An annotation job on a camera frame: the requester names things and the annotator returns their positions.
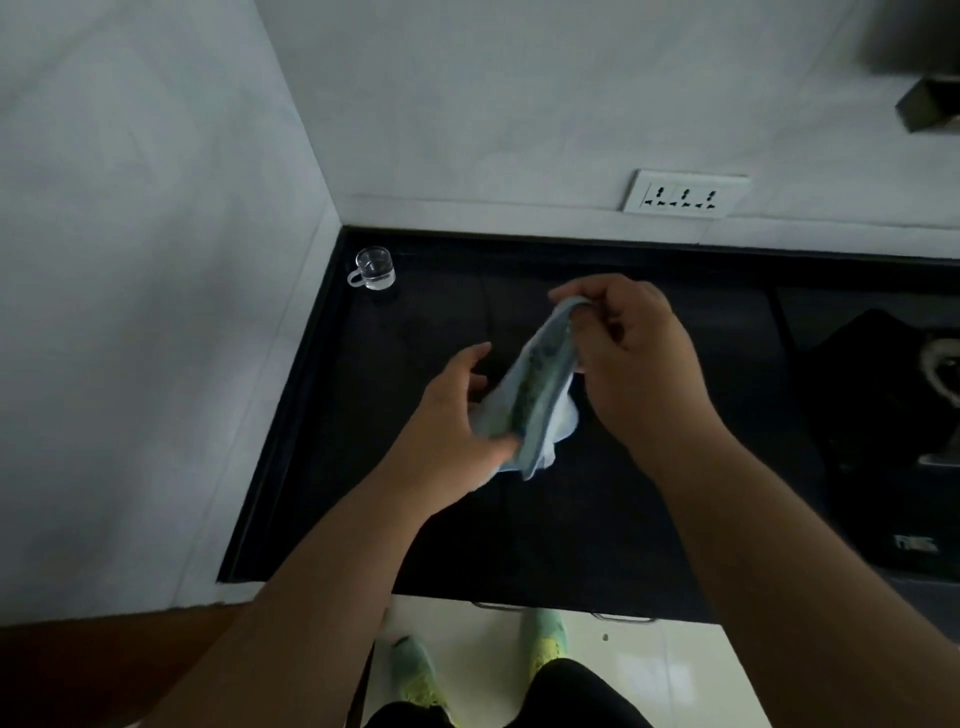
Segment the light blue cloth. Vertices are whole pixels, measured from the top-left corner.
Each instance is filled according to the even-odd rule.
[[[553,465],[553,446],[577,428],[580,416],[568,391],[577,365],[570,311],[582,303],[590,301],[573,296],[558,303],[503,380],[470,412],[475,434],[491,438],[513,432],[521,440],[499,473],[520,471],[529,480],[537,468]]]

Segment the floor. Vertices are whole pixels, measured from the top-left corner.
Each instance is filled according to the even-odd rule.
[[[723,628],[657,620],[621,622],[564,613],[570,657],[627,697],[655,728],[769,728]],[[463,728],[501,728],[525,688],[518,611],[395,596],[373,653],[363,723],[393,697],[388,650],[417,634]]]

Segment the neon yellow shoe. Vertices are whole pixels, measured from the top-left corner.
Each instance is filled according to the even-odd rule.
[[[400,700],[421,708],[440,706],[453,723],[450,707],[437,686],[433,663],[420,640],[408,635],[394,643],[390,649],[390,672]]]
[[[556,609],[528,609],[523,613],[521,630],[533,682],[541,667],[566,657],[564,618]]]

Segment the electrical outlet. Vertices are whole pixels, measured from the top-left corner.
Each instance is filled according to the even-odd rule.
[[[749,177],[638,169],[623,211],[675,217],[726,217],[749,191]]]

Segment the right hand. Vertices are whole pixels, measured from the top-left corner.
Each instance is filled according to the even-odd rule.
[[[554,303],[569,296],[594,302],[570,314],[590,404],[641,468],[657,470],[684,441],[725,430],[693,343],[656,286],[613,273],[549,293]]]

